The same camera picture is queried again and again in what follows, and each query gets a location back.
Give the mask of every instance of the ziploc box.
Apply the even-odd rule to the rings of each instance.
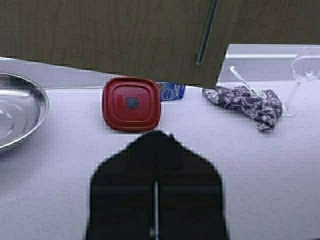
[[[160,90],[160,100],[172,101],[182,99],[185,94],[184,84],[174,84],[171,82],[159,81],[156,83]]]

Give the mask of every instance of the patterned cloth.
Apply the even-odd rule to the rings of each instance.
[[[283,113],[282,103],[271,89],[254,94],[245,86],[232,89],[216,86],[215,89],[204,88],[202,93],[215,105],[243,112],[262,132],[272,132]]]

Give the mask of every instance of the red lid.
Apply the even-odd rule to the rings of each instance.
[[[104,121],[113,129],[142,132],[155,128],[160,120],[161,103],[157,84],[135,77],[114,77],[103,89]]]

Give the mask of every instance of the clear glass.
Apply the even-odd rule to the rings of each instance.
[[[300,83],[320,78],[320,45],[304,45],[291,63],[291,73],[296,83],[283,104],[283,115],[286,117],[293,117],[297,114],[291,101]]]

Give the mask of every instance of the dark wooden panel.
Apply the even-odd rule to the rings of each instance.
[[[319,13],[314,0],[218,0],[204,78],[218,79],[229,44],[320,44]]]
[[[195,64],[211,0],[0,0],[0,56],[214,86]]]

